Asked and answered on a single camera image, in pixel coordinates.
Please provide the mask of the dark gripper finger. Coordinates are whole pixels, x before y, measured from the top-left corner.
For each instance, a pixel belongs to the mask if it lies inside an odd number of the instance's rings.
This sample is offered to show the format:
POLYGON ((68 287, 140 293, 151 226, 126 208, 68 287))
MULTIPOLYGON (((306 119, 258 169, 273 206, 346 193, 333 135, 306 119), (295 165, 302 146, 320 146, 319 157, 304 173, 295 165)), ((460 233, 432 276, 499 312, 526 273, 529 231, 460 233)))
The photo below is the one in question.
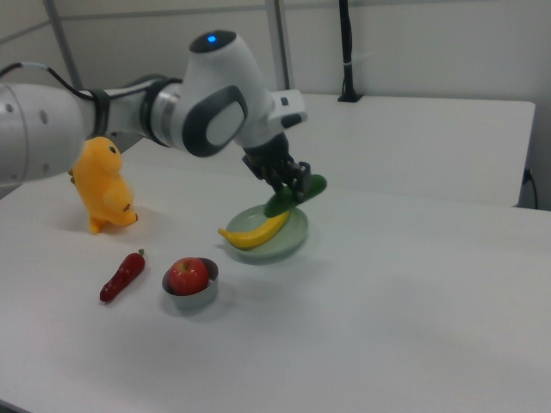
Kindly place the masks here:
POLYGON ((309 163, 299 162, 291 165, 290 189, 295 201, 304 201, 311 186, 311 167, 309 163))
POLYGON ((291 196, 292 189, 290 183, 293 178, 293 173, 290 168, 271 168, 268 173, 268 184, 272 187, 277 196, 286 194, 291 196))

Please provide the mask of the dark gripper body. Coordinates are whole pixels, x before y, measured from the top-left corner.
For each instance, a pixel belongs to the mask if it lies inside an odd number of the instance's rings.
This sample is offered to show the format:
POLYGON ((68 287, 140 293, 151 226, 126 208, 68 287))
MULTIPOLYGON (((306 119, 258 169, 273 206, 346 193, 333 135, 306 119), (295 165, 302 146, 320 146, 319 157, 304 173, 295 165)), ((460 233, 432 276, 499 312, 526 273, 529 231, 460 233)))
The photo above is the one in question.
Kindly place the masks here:
POLYGON ((294 161, 284 133, 277 134, 266 144, 245 148, 242 160, 257 179, 264 181, 289 178, 290 164, 294 161))

